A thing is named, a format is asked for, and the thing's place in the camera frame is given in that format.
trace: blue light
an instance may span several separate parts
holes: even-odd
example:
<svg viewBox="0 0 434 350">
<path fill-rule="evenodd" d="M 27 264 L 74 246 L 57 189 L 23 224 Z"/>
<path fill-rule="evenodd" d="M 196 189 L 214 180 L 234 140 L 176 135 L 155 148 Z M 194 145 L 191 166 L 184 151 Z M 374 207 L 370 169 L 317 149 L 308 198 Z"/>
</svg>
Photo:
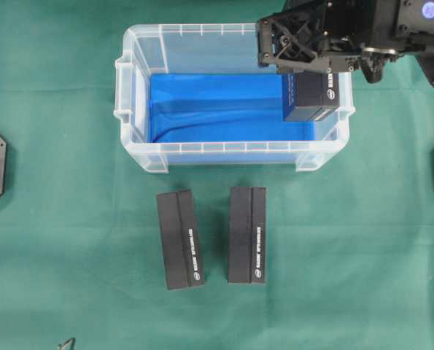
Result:
<svg viewBox="0 0 434 350">
<path fill-rule="evenodd" d="M 434 19 L 434 1 L 428 1 L 422 7 L 422 15 L 428 20 Z"/>
</svg>

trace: green tablecloth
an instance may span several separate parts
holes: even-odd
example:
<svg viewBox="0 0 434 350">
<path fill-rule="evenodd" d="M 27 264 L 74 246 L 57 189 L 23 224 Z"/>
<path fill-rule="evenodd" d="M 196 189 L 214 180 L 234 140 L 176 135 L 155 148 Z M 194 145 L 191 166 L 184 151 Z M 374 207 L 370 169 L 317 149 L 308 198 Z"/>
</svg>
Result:
<svg viewBox="0 0 434 350">
<path fill-rule="evenodd" d="M 354 74 L 320 171 L 145 173 L 119 141 L 114 59 L 137 23 L 254 22 L 282 1 L 0 0 L 0 349 L 434 349 L 434 90 L 409 58 Z M 268 283 L 228 286 L 229 188 L 268 187 Z M 167 292 L 155 194 L 194 192 L 206 267 Z"/>
</svg>

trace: blue cloth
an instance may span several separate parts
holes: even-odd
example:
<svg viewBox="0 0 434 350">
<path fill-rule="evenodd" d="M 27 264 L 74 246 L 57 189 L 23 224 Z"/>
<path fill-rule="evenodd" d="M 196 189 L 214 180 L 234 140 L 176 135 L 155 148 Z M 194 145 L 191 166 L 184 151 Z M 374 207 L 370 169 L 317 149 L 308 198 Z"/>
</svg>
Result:
<svg viewBox="0 0 434 350">
<path fill-rule="evenodd" d="M 275 74 L 153 75 L 152 142 L 298 141 L 312 122 L 285 122 Z"/>
</svg>

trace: black box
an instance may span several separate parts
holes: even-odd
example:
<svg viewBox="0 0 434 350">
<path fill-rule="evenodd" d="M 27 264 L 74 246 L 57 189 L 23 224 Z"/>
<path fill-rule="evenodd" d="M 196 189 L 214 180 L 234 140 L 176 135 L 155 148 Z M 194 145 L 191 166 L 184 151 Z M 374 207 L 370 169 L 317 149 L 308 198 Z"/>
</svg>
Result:
<svg viewBox="0 0 434 350">
<path fill-rule="evenodd" d="M 228 282 L 266 281 L 266 188 L 232 187 Z"/>
<path fill-rule="evenodd" d="M 205 283 L 204 265 L 191 191 L 157 195 L 161 243 L 168 289 Z"/>
<path fill-rule="evenodd" d="M 283 118 L 287 122 L 317 122 L 340 105 L 338 74 L 305 71 L 282 77 Z"/>
</svg>

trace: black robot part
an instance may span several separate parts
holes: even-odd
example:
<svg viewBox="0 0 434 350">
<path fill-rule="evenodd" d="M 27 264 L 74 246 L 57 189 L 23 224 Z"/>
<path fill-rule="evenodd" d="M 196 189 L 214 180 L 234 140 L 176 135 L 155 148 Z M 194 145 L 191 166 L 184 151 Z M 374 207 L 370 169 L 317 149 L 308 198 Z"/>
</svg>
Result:
<svg viewBox="0 0 434 350">
<path fill-rule="evenodd" d="M 260 66 L 279 73 L 362 69 L 371 82 L 404 55 L 434 86 L 434 0 L 288 0 L 257 22 Z"/>
</svg>

